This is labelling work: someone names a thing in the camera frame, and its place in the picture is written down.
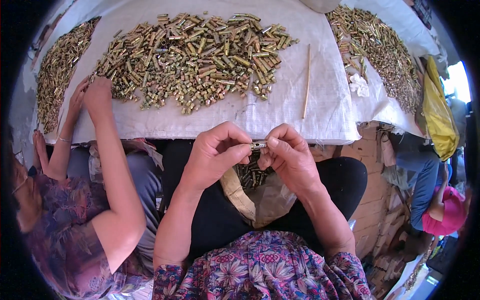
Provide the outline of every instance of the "lap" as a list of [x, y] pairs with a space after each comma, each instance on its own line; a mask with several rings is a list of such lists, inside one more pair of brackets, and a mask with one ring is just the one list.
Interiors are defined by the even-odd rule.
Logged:
[[[367, 187], [367, 169], [363, 163], [351, 157], [336, 157], [316, 163], [322, 183], [332, 202], [349, 220], [360, 203]], [[296, 201], [290, 212], [275, 220], [265, 229], [290, 231], [303, 237], [309, 247], [320, 255], [323, 247], [305, 208]]]
[[[77, 147], [71, 151], [67, 169], [69, 178], [88, 177], [88, 148]], [[133, 183], [138, 196], [144, 207], [146, 217], [146, 229], [137, 245], [144, 266], [153, 274], [153, 247], [155, 235], [160, 222], [160, 216], [156, 210], [156, 197], [161, 193], [159, 169], [153, 159], [145, 152], [136, 152], [127, 155], [127, 164], [132, 175]]]
[[[167, 208], [188, 162], [193, 140], [172, 141], [163, 153], [162, 184]], [[224, 195], [220, 182], [205, 189], [192, 221], [192, 243], [188, 259], [193, 260], [221, 248], [253, 230]]]
[[[188, 162], [193, 140], [175, 140], [165, 149], [162, 176], [164, 199], [168, 207]], [[317, 163], [317, 169], [332, 201], [348, 220], [365, 192], [366, 167], [350, 157], [338, 157]], [[313, 224], [302, 204], [297, 201], [290, 212], [264, 229], [290, 231], [302, 236], [314, 251], [321, 252]], [[219, 182], [202, 194], [192, 222], [192, 243], [189, 259], [226, 246], [253, 230], [235, 206], [224, 195]]]

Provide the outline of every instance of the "purple floral blouse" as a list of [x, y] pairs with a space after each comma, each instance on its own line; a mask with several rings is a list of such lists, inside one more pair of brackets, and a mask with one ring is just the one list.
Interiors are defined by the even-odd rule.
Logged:
[[134, 251], [113, 273], [90, 220], [110, 209], [101, 184], [34, 176], [43, 215], [25, 235], [32, 258], [47, 283], [69, 299], [100, 299], [129, 293], [152, 278]]
[[358, 257], [340, 252], [325, 261], [283, 231], [249, 232], [188, 269], [161, 265], [153, 292], [153, 300], [371, 299]]

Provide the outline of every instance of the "bracelet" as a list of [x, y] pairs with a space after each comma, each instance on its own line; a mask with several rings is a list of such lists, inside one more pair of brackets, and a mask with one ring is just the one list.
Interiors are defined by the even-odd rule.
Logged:
[[67, 142], [67, 143], [71, 143], [72, 140], [65, 140], [65, 139], [62, 139], [61, 137], [59, 137], [59, 140], [61, 140], [62, 142]]

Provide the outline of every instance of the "pile of metal parts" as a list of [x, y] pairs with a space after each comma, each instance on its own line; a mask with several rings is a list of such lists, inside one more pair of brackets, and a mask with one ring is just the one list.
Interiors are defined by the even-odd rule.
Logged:
[[161, 14], [157, 21], [117, 32], [95, 71], [112, 79], [116, 99], [138, 101], [134, 92], [141, 88], [141, 109], [161, 108], [174, 96], [181, 113], [189, 115], [228, 92], [245, 98], [253, 73], [258, 79], [252, 90], [267, 100], [280, 68], [278, 51], [299, 42], [280, 24], [261, 27], [260, 18], [249, 13], [228, 20]]
[[238, 164], [234, 166], [234, 170], [240, 179], [240, 184], [244, 191], [256, 189], [265, 184], [267, 176], [274, 173], [272, 167], [268, 167], [265, 171], [260, 170], [257, 163], [259, 158], [260, 150], [253, 150], [249, 164]]
[[368, 82], [364, 58], [382, 78], [387, 95], [397, 99], [407, 113], [415, 113], [421, 86], [407, 48], [394, 30], [376, 15], [361, 9], [338, 6], [326, 14], [334, 32], [347, 77], [356, 70]]
[[42, 60], [37, 79], [37, 115], [45, 133], [58, 125], [65, 90], [80, 57], [90, 45], [90, 37], [101, 17], [81, 23], [62, 35]]

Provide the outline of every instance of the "pink shirt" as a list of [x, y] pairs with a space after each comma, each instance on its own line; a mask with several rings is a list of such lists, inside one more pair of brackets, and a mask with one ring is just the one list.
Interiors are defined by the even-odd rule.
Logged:
[[444, 191], [444, 220], [442, 222], [433, 219], [426, 210], [422, 215], [423, 231], [435, 236], [449, 235], [462, 227], [467, 219], [467, 212], [463, 207], [465, 198], [453, 187], [447, 186]]

